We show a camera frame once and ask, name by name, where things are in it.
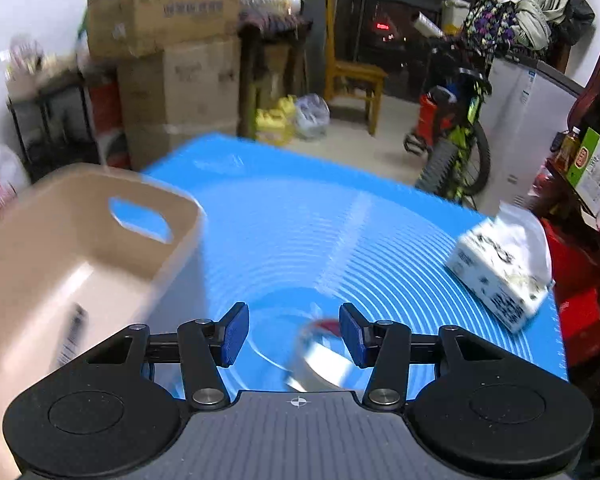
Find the beige plastic storage bin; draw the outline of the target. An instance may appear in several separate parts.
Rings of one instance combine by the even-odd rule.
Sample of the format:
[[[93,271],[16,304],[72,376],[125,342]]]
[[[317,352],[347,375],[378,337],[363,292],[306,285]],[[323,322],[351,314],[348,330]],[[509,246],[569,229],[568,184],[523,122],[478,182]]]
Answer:
[[[0,211],[0,479],[18,469],[8,404],[125,326],[172,332],[208,313],[204,210],[128,170],[74,165]]]

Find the blue silicone mat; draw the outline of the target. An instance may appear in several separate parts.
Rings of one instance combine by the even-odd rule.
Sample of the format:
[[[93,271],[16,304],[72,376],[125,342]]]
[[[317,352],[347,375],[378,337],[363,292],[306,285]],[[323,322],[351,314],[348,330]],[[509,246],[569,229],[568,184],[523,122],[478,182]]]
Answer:
[[[206,212],[210,311],[248,304],[250,331],[223,374],[230,393],[280,390],[303,325],[345,302],[415,333],[454,324],[565,377],[553,300],[509,333],[446,270],[478,212],[368,172],[212,134],[147,168]]]

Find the white tissue pack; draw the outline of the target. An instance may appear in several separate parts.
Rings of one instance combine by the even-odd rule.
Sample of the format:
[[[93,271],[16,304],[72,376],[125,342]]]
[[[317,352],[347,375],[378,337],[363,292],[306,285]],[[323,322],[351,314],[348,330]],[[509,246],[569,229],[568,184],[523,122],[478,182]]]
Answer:
[[[540,220],[506,203],[457,239],[445,266],[512,334],[535,317],[554,286]]]

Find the green children's bicycle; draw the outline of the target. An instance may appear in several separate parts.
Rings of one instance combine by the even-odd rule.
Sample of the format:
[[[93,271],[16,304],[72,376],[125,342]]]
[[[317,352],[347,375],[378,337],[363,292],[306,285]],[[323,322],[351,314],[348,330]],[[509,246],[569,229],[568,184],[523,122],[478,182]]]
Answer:
[[[453,127],[442,133],[433,148],[426,148],[416,136],[416,124],[404,138],[404,150],[427,159],[415,188],[475,208],[475,198],[486,187],[491,170],[489,143],[479,115],[492,93],[492,56],[460,38],[432,40],[430,46],[420,95],[436,90],[452,94]]]

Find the yellow oil jug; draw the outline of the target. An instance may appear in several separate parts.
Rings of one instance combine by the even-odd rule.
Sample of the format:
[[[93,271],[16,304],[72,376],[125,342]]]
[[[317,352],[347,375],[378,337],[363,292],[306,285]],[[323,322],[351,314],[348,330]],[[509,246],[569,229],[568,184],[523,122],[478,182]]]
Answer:
[[[289,144],[296,130],[296,97],[284,96],[270,110],[257,109],[256,139],[282,148]]]

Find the clear plastic bag on floor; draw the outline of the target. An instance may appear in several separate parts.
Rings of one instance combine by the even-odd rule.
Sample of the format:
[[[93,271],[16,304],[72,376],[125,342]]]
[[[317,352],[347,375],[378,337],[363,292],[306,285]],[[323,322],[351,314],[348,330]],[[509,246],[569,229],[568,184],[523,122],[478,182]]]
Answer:
[[[330,123],[330,110],[326,101],[315,93],[302,96],[296,101],[294,128],[303,140],[319,139],[326,134]]]

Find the stacked lower cardboard box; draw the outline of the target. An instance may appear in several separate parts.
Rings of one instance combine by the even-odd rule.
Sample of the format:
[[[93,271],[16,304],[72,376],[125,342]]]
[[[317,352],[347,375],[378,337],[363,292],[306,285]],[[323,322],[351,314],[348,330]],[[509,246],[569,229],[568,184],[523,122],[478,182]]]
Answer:
[[[208,133],[239,122],[240,42],[179,44],[117,68],[131,166],[141,170]]]

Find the black metal shelf rack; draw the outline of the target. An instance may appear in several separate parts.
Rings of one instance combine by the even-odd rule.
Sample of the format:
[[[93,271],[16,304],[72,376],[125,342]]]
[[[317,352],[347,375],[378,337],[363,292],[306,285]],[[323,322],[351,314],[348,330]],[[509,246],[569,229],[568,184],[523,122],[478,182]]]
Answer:
[[[26,98],[9,98],[21,161],[31,182],[73,164],[100,163],[84,76],[68,72]]]

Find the green white carton box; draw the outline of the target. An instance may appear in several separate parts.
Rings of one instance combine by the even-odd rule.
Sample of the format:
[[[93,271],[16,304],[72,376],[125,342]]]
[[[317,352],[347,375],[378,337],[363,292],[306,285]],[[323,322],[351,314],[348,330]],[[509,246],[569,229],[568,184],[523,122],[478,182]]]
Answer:
[[[585,133],[567,172],[567,181],[596,216],[600,212],[600,134],[592,128]]]

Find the wooden chair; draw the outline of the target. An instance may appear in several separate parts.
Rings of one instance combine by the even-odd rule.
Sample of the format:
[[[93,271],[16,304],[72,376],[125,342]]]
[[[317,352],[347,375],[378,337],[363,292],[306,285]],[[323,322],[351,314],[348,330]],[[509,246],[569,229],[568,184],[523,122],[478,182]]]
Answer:
[[[376,136],[381,99],[388,74],[373,64],[338,60],[336,57],[336,1],[325,0],[325,82],[323,99],[337,96],[363,101],[367,131]]]

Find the white appliance cabinet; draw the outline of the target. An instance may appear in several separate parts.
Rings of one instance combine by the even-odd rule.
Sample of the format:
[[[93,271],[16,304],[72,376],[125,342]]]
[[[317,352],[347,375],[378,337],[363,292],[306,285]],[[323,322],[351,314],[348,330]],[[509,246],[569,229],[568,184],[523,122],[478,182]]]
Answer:
[[[490,177],[476,198],[478,211],[498,212],[501,202],[521,206],[550,154],[557,133],[567,129],[571,107],[583,87],[542,61],[493,61],[479,122],[491,154]]]

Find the top open cardboard box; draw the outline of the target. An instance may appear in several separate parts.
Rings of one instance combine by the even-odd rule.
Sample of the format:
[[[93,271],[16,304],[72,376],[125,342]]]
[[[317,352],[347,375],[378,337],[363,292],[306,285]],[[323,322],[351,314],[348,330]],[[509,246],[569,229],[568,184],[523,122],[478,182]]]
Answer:
[[[183,42],[233,35],[239,0],[87,0],[93,58],[122,60]]]

